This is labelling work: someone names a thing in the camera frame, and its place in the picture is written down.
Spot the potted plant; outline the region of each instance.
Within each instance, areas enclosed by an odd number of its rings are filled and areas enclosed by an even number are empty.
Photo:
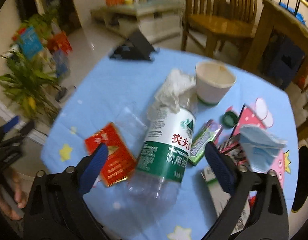
[[[6,59],[10,73],[0,76],[0,85],[4,94],[11,98],[11,104],[16,102],[25,117],[36,119],[40,115],[52,123],[58,115],[56,108],[46,97],[45,87],[51,85],[59,89],[55,71],[44,71],[45,63],[42,57],[35,56],[28,60],[22,53],[10,51],[12,57]]]
[[[21,26],[19,27],[19,30],[16,33],[15,39],[17,39],[17,36],[20,34],[19,33],[20,31],[33,26],[40,40],[48,41],[52,37],[51,24],[53,21],[57,22],[57,17],[58,17],[58,11],[56,8],[50,8],[46,11],[46,13],[42,15],[34,14],[29,18],[29,20],[22,22]]]

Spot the finger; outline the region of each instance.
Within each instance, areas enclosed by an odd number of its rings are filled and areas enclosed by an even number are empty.
[[[21,187],[21,180],[19,174],[15,171],[15,169],[10,168],[11,170],[11,178],[14,182],[14,200],[16,203],[21,202],[22,197],[22,187]]]
[[[11,211],[11,220],[20,220],[21,218],[14,210]]]
[[[12,208],[8,205],[8,203],[3,199],[0,193],[0,208],[2,212],[10,219],[12,219]]]
[[[22,192],[21,201],[18,203],[18,208],[25,208],[27,205],[27,195],[25,192]]]

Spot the face mask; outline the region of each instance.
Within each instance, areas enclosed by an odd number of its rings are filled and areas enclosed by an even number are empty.
[[[242,125],[240,134],[240,145],[254,172],[267,173],[287,143],[253,124]]]

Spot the plastic water bottle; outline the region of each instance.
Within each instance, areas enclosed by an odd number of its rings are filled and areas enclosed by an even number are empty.
[[[197,95],[179,98],[175,114],[162,106],[148,129],[135,173],[128,183],[132,195],[174,204],[185,172],[193,139]]]

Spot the white paper cup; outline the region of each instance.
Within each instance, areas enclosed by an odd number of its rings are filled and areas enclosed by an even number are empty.
[[[217,105],[236,82],[236,77],[222,62],[200,62],[195,72],[197,95],[208,105]]]

